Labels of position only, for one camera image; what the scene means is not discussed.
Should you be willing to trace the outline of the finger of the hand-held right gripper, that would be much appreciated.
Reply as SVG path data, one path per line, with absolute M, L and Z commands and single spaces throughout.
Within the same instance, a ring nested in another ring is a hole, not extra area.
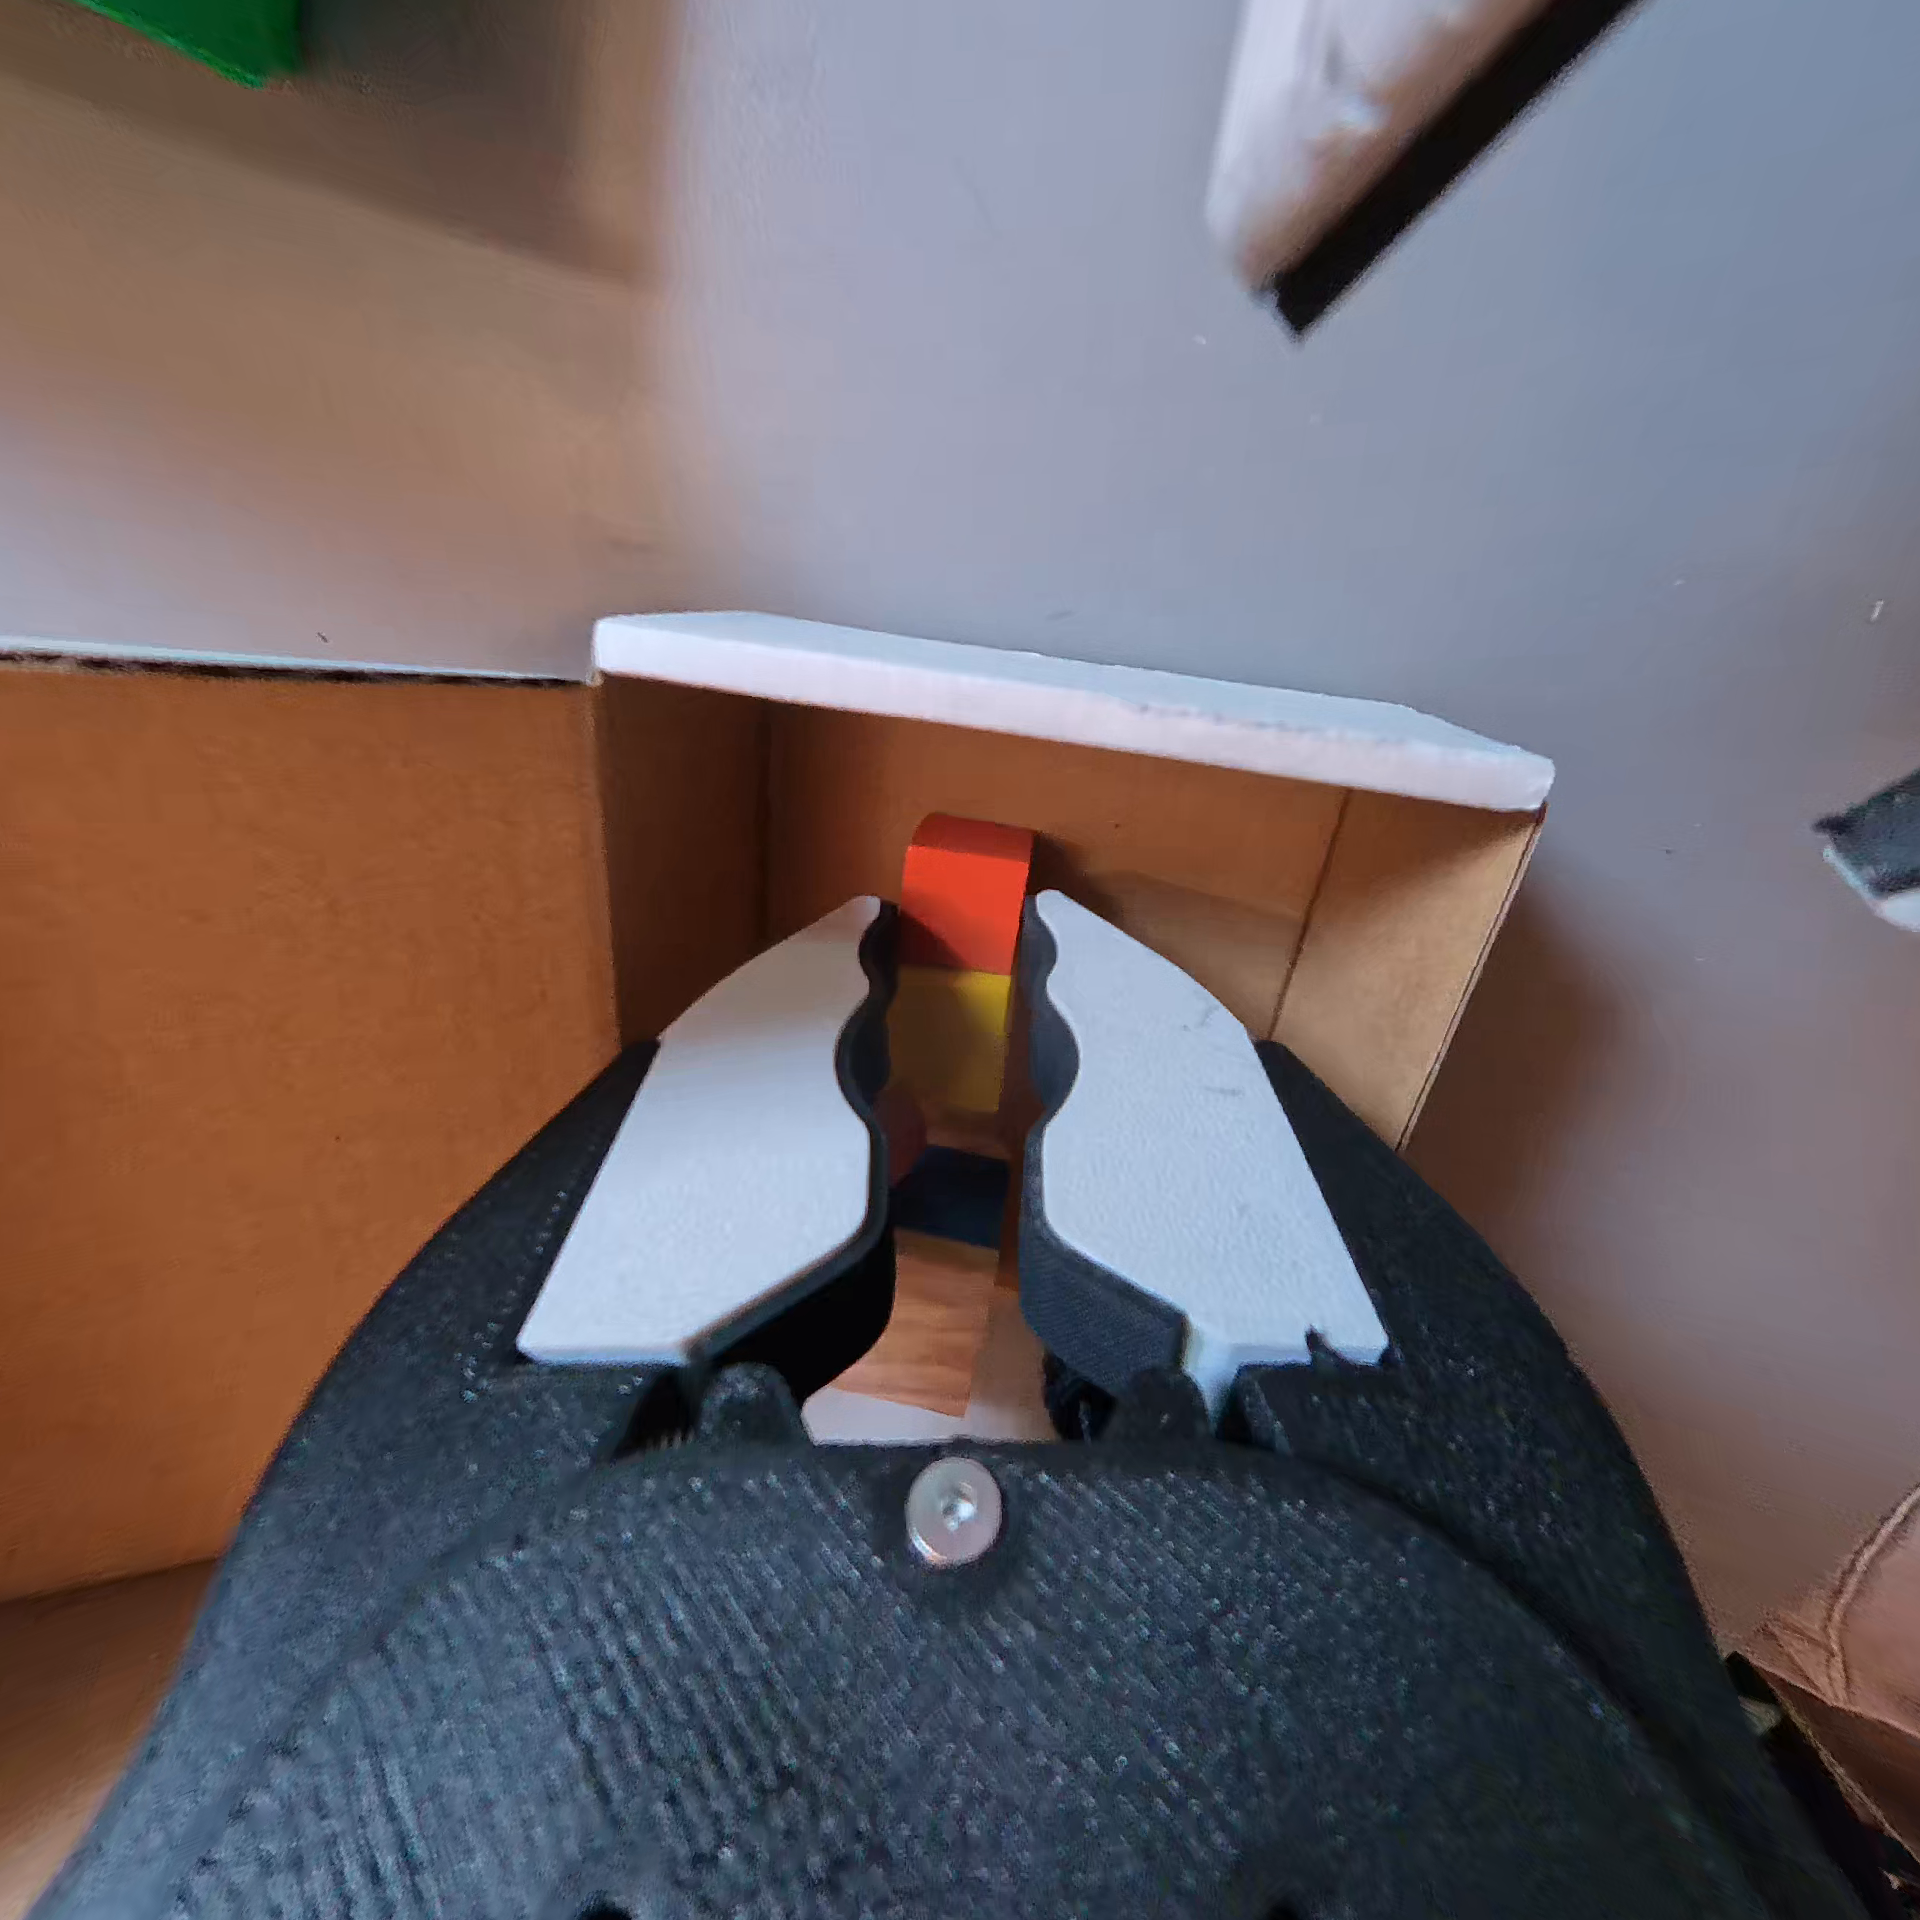
M 1899 778 L 1813 823 L 1826 862 L 1887 925 L 1915 934 L 1915 787 Z
M 1637 3 L 1244 3 L 1205 222 L 1302 339 Z

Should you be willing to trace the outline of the blue wooden cube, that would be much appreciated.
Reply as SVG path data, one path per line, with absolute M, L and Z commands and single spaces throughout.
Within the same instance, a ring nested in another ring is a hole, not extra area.
M 896 1233 L 995 1249 L 1010 1190 L 1010 1158 L 933 1143 L 891 1184 L 889 1217 Z

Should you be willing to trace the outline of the yellow wooden cube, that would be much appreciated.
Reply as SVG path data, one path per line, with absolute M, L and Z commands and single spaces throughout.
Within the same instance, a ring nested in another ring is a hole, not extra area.
M 891 1073 L 931 1118 L 988 1120 L 1002 1102 L 1010 972 L 908 964 L 889 1009 Z

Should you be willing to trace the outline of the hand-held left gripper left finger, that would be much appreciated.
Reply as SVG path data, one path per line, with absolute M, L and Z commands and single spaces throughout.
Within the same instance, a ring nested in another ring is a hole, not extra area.
M 893 1303 L 889 1002 L 896 912 L 856 894 L 663 1035 L 514 1331 L 558 1368 L 773 1368 L 796 1402 Z

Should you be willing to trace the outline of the green box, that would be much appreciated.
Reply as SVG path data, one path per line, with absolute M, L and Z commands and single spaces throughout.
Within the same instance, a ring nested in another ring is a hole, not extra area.
M 219 78 L 262 89 L 304 73 L 300 3 L 77 3 Z

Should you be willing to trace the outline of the red wooden cube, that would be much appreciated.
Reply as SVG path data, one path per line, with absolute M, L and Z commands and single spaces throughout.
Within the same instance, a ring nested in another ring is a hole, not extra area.
M 896 964 L 1012 975 L 1035 831 L 927 813 L 902 857 Z

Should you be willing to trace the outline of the brown cardboard box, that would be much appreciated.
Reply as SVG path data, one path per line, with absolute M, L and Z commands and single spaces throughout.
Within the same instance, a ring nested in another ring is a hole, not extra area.
M 195 1565 L 349 1323 L 621 1039 L 925 813 L 1404 1143 L 1553 764 L 1318 691 L 746 611 L 587 682 L 3 641 L 3 1601 Z

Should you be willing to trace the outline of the tan leather item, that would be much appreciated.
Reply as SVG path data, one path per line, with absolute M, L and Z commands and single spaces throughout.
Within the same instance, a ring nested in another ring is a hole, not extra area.
M 1856 1813 L 1915 1853 L 1915 1488 L 1741 1650 L 1782 1688 Z

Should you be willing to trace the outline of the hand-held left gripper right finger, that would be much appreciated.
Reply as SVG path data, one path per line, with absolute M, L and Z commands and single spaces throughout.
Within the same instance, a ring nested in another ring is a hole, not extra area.
M 1249 1368 L 1374 1368 L 1389 1334 L 1246 1027 L 1060 890 L 1020 917 L 1017 1303 L 1121 1402 L 1182 1373 L 1210 1417 Z

